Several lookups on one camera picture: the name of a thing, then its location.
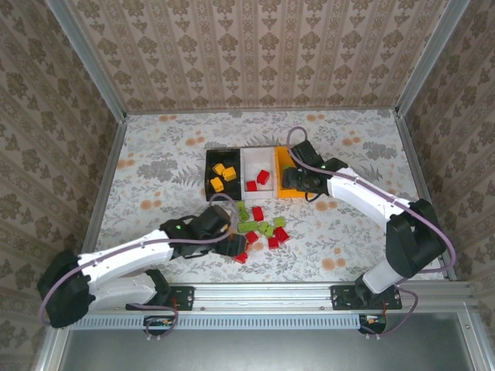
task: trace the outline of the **gray floor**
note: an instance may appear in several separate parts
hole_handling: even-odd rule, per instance
[[[472,370],[456,315],[414,315],[379,341],[357,331],[78,331],[61,370]]]

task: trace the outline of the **patterned wallpaper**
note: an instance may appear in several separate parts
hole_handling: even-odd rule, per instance
[[[472,0],[406,121],[495,343],[495,2]]]
[[[36,282],[79,249],[116,122],[43,1],[0,1],[0,369],[43,340]]]
[[[69,0],[127,111],[393,107],[447,0]]]

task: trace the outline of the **floral tablecloth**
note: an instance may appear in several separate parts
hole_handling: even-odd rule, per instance
[[[114,247],[168,219],[207,205],[203,177],[208,148],[283,145],[296,125],[323,158],[337,157],[398,196],[417,193],[391,111],[280,111],[140,115],[128,129],[104,214],[97,250]],[[294,135],[295,143],[302,139]],[[287,219],[286,247],[269,250],[262,237],[246,264],[209,254],[157,264],[167,280],[186,282],[354,281],[384,257],[384,231],[343,201],[320,197],[246,201],[265,218]],[[438,261],[432,264],[438,267]],[[441,274],[418,278],[442,279]]]

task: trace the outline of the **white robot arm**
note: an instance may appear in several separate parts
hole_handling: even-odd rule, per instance
[[[229,226],[227,212],[213,205],[199,216],[169,220],[157,230],[110,250],[78,256],[70,250],[59,253],[38,282],[43,299],[67,272],[77,268],[80,271],[67,278],[49,298],[46,311],[50,324],[64,327],[98,309],[165,305],[170,286],[160,271],[145,269],[177,257],[202,257],[210,251],[229,257],[242,254],[244,236],[221,238]]]
[[[342,199],[369,216],[387,234],[385,259],[356,280],[356,293],[361,301],[370,301],[413,277],[446,250],[439,235],[404,211],[409,209],[439,228],[432,205],[427,201],[411,202],[389,194],[360,178],[338,158],[324,162],[307,139],[293,146],[291,153],[297,168],[284,171],[284,188]],[[322,174],[321,170],[334,175]]]

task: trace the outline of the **orange bin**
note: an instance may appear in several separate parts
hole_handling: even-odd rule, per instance
[[[294,168],[295,164],[291,159],[291,155],[287,151],[287,147],[280,146],[275,147],[275,167],[277,171],[277,197],[279,199],[292,199],[296,197],[304,197],[304,192],[296,191],[295,189],[282,188],[282,178],[284,175],[284,169]]]

